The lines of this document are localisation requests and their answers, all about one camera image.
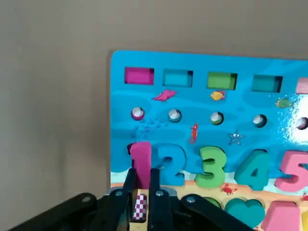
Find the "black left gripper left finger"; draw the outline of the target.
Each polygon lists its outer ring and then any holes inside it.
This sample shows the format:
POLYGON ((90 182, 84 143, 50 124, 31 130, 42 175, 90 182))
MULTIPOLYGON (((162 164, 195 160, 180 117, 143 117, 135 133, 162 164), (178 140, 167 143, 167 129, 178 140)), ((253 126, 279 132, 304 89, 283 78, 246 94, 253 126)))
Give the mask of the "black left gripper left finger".
POLYGON ((130 168, 122 187, 111 188, 97 199, 80 193, 21 224, 11 231, 128 231, 134 205, 137 171, 130 168))

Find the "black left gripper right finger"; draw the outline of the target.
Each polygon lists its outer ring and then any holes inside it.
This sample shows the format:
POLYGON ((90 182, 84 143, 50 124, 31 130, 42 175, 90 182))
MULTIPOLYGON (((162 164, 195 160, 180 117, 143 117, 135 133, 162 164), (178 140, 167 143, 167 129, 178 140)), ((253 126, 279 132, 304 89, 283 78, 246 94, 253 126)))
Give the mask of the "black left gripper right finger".
POLYGON ((160 186, 159 169, 151 169, 149 231, 252 231, 253 229, 197 194, 178 198, 160 186))

